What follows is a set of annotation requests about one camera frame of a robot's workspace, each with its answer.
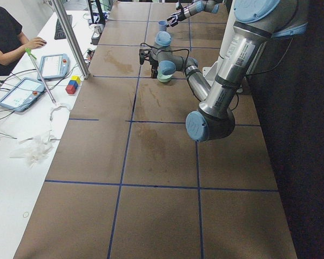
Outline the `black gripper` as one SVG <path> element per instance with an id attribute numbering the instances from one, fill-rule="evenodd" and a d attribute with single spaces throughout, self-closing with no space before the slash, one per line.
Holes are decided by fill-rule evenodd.
<path id="1" fill-rule="evenodd" d="M 157 79 L 159 62 L 152 56 L 149 56 L 149 63 L 151 65 L 151 78 Z"/>
<path id="2" fill-rule="evenodd" d="M 181 9 L 176 15 L 171 15 L 167 19 L 167 27 L 174 27 L 179 24 L 179 21 L 184 21 L 188 18 L 188 10 Z"/>

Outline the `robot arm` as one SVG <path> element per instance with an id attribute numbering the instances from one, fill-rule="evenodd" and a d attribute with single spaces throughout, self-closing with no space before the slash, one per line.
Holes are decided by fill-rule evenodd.
<path id="1" fill-rule="evenodd" d="M 223 1 L 218 0 L 192 1 L 190 5 L 183 6 L 181 1 L 178 1 L 175 4 L 176 12 L 171 14 L 166 20 L 166 26 L 174 27 L 178 25 L 179 22 L 182 22 L 201 12 L 217 13 L 222 2 Z"/>
<path id="2" fill-rule="evenodd" d="M 308 10 L 309 1 L 234 1 L 226 25 L 232 39 L 221 47 L 225 54 L 210 68 L 212 79 L 206 79 L 194 58 L 176 55 L 166 31 L 156 34 L 153 45 L 141 43 L 139 61 L 150 63 L 152 78 L 184 73 L 199 100 L 198 109 L 186 118 L 188 135 L 197 142 L 222 139 L 234 130 L 230 103 L 259 51 L 270 39 L 303 34 Z"/>

